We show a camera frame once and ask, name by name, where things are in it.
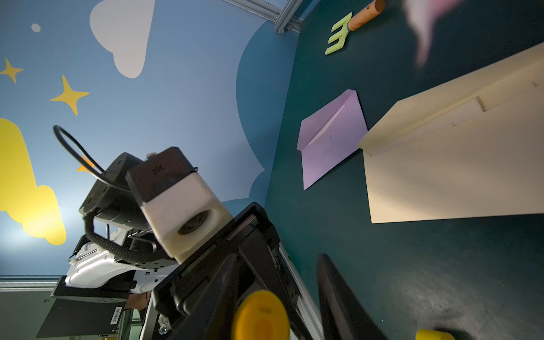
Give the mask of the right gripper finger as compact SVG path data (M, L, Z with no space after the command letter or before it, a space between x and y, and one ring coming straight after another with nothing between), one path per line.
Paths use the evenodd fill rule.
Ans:
M325 339L387 339L326 254L318 258L317 285Z

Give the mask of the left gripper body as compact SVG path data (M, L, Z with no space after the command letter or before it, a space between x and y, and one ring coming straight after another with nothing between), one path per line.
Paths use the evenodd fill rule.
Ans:
M268 290L286 309L290 337L312 339L296 310L298 289L279 254L280 243L265 209L248 205L153 290L163 324L152 338L230 339L244 299Z

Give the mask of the yellow glue stick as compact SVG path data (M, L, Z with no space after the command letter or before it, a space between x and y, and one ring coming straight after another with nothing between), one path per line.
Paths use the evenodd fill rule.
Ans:
M245 298L232 323L231 339L289 340L290 322L280 299L268 290Z

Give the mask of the yellow glue stick cap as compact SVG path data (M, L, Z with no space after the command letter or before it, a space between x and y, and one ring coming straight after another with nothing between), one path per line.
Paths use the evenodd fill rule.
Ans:
M456 340L455 337L444 331L419 330L416 333L416 340Z

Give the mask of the cream yellow envelope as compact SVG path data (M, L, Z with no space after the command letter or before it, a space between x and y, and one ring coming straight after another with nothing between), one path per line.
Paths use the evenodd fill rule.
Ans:
M398 101L358 145L374 224L543 212L543 46Z

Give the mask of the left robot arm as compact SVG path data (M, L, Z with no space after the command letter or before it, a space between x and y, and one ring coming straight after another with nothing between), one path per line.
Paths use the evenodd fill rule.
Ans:
M323 337L266 211L231 215L180 149L120 155L79 211L85 233L39 338L125 338L126 302L144 293L142 339Z

